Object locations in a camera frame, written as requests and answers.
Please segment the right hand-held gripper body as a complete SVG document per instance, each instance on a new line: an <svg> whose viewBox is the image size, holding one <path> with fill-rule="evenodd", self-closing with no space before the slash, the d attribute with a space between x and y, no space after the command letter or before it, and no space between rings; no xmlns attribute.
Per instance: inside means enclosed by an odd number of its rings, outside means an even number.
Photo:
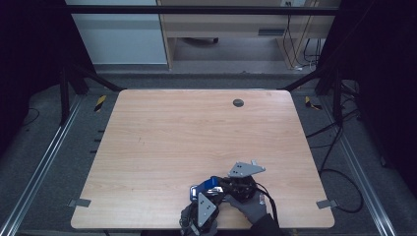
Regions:
<svg viewBox="0 0 417 236"><path fill-rule="evenodd" d="M229 194L240 203L245 203L257 192L257 183L253 176L265 170L260 165L236 162L228 172L228 178L231 180Z"/></svg>

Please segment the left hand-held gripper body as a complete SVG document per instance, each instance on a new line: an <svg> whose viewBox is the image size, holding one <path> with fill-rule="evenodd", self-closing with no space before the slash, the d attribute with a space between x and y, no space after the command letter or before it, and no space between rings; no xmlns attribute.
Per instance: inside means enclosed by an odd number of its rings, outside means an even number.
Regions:
<svg viewBox="0 0 417 236"><path fill-rule="evenodd" d="M194 235L209 235L217 227L217 205L203 193L198 193L197 199L191 203L189 213L189 228Z"/></svg>

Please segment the blue stapler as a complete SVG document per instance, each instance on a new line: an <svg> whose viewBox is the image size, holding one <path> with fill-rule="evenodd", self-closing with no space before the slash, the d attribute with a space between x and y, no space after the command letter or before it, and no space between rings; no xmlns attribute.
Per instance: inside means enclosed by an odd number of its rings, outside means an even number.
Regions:
<svg viewBox="0 0 417 236"><path fill-rule="evenodd" d="M196 201L199 193L204 194L211 201L213 201L213 198L219 194L225 195L224 188L218 185L216 176L211 176L203 183L192 186L190 188L190 201Z"/></svg>

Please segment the person's left hand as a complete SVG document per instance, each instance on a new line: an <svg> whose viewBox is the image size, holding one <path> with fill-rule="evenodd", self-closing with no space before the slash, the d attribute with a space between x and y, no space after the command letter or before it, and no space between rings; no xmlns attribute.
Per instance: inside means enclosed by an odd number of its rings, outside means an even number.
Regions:
<svg viewBox="0 0 417 236"><path fill-rule="evenodd" d="M196 236L195 232L192 229L192 219L191 216L191 206L186 206L182 211L179 219L179 224L181 226L181 236Z"/></svg>

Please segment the person's right hand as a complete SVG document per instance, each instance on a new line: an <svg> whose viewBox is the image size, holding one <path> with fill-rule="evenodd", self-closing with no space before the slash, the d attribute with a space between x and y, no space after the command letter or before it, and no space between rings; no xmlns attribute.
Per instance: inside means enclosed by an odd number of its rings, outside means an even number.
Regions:
<svg viewBox="0 0 417 236"><path fill-rule="evenodd" d="M240 203L230 195L227 195L225 200L241 211L252 224L255 224L267 214L265 197L261 192L256 192L255 195L245 203Z"/></svg>

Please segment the yellow black hazard tape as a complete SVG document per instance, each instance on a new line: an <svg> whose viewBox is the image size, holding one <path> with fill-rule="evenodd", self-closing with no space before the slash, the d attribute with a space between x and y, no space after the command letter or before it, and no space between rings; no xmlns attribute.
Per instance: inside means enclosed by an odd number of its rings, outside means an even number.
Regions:
<svg viewBox="0 0 417 236"><path fill-rule="evenodd" d="M93 110L94 112L99 112L100 111L100 109L102 107L102 104L105 101L105 99L106 99L106 95L101 95L99 97L99 99L97 100L97 103L96 103L96 105L94 107L94 110Z"/></svg>
<svg viewBox="0 0 417 236"><path fill-rule="evenodd" d="M313 104L309 96L305 96L305 105L306 107L313 108L315 110L322 110L322 106L318 104Z"/></svg>

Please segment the dark object under desk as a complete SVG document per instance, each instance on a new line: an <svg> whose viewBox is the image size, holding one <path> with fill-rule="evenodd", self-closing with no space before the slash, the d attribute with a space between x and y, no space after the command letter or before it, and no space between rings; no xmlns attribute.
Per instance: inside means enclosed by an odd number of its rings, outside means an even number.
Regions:
<svg viewBox="0 0 417 236"><path fill-rule="evenodd" d="M217 44L219 42L219 38L194 38L194 37L183 37L183 41L193 44L193 45L211 45Z"/></svg>

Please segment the dark curtain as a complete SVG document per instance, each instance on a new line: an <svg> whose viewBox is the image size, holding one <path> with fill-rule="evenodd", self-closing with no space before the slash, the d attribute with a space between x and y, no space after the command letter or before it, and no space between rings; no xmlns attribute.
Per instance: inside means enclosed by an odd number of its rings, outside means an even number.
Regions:
<svg viewBox="0 0 417 236"><path fill-rule="evenodd" d="M384 159L417 198L417 0L341 0L322 59L359 84L359 105Z"/></svg>
<svg viewBox="0 0 417 236"><path fill-rule="evenodd" d="M29 113L30 98L60 83L65 71L78 93L84 76L70 66L94 67L72 16L47 11L65 0L0 0L0 156Z"/></svg>

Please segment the white cabinet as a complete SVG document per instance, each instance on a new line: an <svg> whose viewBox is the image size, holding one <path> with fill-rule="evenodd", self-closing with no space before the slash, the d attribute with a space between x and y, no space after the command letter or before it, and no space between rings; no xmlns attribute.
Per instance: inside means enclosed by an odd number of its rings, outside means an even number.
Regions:
<svg viewBox="0 0 417 236"><path fill-rule="evenodd" d="M73 14L94 65L166 64L159 15Z"/></svg>

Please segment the aluminium floor rail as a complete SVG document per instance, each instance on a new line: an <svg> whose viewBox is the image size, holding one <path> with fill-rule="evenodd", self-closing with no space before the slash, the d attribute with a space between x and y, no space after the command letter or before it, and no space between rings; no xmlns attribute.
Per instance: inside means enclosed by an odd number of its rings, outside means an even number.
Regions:
<svg viewBox="0 0 417 236"><path fill-rule="evenodd" d="M84 95L76 95L70 106L70 113L66 121L59 126L52 141L46 149L42 159L34 170L31 178L21 194L18 202L15 204L10 215L4 224L0 227L0 236L15 236L23 222L31 203L33 202L42 182L53 163L56 154L65 141L65 138L71 129L76 116L80 111L80 106L85 100Z"/></svg>
<svg viewBox="0 0 417 236"><path fill-rule="evenodd" d="M363 196L364 206L371 215L380 236L397 236L397 232L394 229L375 188L372 186L368 175L360 164L353 146L345 135L345 131L347 130L345 124L347 113L352 112L354 115L357 115L358 112L355 111L356 105L349 98L344 97L341 100L340 105L337 105L337 108L341 109L343 125L343 129L338 135L339 143L353 180Z"/></svg>

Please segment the black metal frame strut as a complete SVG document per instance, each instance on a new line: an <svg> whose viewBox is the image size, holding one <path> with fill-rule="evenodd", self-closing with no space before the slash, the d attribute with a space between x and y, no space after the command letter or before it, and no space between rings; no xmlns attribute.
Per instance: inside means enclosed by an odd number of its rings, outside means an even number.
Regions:
<svg viewBox="0 0 417 236"><path fill-rule="evenodd" d="M113 83L110 83L103 77L99 76L95 71L88 70L77 64L64 65L59 75L61 125L64 125L70 116L69 87L72 87L76 94L86 94L89 91L89 87L85 82L85 78L92 79L93 81L112 91L124 90L124 88L114 85Z"/></svg>
<svg viewBox="0 0 417 236"><path fill-rule="evenodd" d="M340 126L343 120L340 103L341 77L335 65L327 63L301 79L283 87L282 89L293 91L313 79L319 80L315 87L316 95L326 95L328 94L328 91L332 89L332 117L336 124Z"/></svg>

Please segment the black horizontal frame bar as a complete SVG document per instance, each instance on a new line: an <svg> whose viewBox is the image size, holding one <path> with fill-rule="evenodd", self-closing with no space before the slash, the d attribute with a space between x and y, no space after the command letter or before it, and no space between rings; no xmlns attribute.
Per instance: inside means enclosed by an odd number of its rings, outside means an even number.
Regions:
<svg viewBox="0 0 417 236"><path fill-rule="evenodd" d="M248 6L116 6L69 5L72 14L169 14L169 15L295 15L335 16L338 8L326 7L248 7Z"/></svg>

